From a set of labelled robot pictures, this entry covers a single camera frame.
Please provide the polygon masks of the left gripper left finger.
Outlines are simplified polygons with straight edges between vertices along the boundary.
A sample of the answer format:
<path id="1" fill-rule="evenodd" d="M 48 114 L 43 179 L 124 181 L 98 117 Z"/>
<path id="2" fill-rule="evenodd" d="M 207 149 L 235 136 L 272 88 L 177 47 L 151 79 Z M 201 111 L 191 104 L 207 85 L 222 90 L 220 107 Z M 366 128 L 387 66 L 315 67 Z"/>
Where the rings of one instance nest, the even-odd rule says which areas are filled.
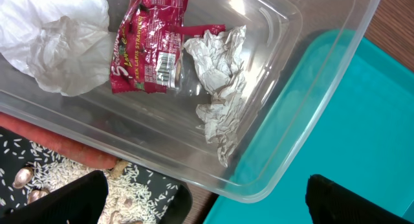
<path id="1" fill-rule="evenodd" d="M 1 217 L 1 224 L 95 224 L 100 219 L 108 193 L 106 176 L 95 170 Z"/>

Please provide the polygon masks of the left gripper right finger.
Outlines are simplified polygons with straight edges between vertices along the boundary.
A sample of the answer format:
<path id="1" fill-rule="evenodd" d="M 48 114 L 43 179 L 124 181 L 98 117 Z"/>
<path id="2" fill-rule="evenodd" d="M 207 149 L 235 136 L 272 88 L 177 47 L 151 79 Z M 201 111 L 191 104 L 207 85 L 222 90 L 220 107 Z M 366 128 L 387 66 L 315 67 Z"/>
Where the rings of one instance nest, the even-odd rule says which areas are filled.
<path id="1" fill-rule="evenodd" d="M 411 224 L 319 174 L 308 179 L 305 202 L 314 224 Z"/>

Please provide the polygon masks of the orange carrot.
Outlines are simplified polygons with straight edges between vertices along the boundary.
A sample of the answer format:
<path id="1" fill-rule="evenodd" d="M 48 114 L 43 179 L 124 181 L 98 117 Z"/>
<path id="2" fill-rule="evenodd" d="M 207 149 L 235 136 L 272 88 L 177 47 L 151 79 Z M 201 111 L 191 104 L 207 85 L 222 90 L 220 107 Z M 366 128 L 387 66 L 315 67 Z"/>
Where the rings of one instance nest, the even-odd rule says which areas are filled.
<path id="1" fill-rule="evenodd" d="M 91 168 L 111 169 L 118 160 L 113 155 L 5 113 L 1 113 L 1 127 Z"/>

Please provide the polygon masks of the red snack wrapper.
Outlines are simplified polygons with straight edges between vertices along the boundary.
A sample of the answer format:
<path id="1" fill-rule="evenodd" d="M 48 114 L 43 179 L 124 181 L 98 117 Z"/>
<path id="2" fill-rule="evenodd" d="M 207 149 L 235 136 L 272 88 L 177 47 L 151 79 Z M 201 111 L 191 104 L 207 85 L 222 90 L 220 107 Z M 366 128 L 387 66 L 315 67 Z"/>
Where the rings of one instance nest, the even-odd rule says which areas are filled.
<path id="1" fill-rule="evenodd" d="M 188 0 L 130 0 L 118 29 L 109 80 L 114 93 L 165 93 L 178 86 L 185 36 L 218 34 L 224 25 L 185 27 Z"/>

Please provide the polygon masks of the white tissue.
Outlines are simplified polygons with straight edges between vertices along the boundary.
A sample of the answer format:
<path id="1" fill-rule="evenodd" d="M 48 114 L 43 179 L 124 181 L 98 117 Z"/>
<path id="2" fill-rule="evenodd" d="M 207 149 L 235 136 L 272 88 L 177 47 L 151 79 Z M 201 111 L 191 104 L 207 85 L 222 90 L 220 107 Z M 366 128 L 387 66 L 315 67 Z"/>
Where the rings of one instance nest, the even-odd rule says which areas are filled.
<path id="1" fill-rule="evenodd" d="M 109 80 L 108 10 L 107 0 L 1 0 L 1 55 L 44 91 L 87 93 Z"/>
<path id="2" fill-rule="evenodd" d="M 206 142 L 217 146 L 218 160 L 224 167 L 237 148 L 237 129 L 245 103 L 246 78 L 241 58 L 245 39 L 244 25 L 217 35 L 206 30 L 203 37 L 184 43 L 201 85 L 211 95 L 211 102 L 199 104 L 196 114 L 204 122 Z"/>

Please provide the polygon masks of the teal plastic tray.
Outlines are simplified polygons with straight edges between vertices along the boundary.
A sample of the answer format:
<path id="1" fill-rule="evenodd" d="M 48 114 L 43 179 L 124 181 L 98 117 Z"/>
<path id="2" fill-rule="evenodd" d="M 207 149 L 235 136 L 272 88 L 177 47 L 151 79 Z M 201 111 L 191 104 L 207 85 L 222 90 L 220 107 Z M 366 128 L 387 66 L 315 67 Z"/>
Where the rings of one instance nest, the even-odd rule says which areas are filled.
<path id="1" fill-rule="evenodd" d="M 301 150 L 264 200 L 219 197 L 207 223 L 310 223 L 313 174 L 413 219 L 413 73 L 363 39 Z"/>

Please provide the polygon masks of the clear plastic bin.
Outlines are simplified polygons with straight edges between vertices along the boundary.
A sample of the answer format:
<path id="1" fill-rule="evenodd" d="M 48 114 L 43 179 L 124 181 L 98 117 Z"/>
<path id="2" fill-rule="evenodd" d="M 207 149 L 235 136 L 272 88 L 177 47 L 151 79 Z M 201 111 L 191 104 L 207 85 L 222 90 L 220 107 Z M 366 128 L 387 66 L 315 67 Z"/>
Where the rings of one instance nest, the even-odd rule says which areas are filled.
<path id="1" fill-rule="evenodd" d="M 264 199 L 318 122 L 380 0 L 189 0 L 187 26 L 246 27 L 237 148 L 220 164 L 195 112 L 209 102 L 183 56 L 179 93 L 46 92 L 1 60 L 1 111 L 243 202 Z"/>

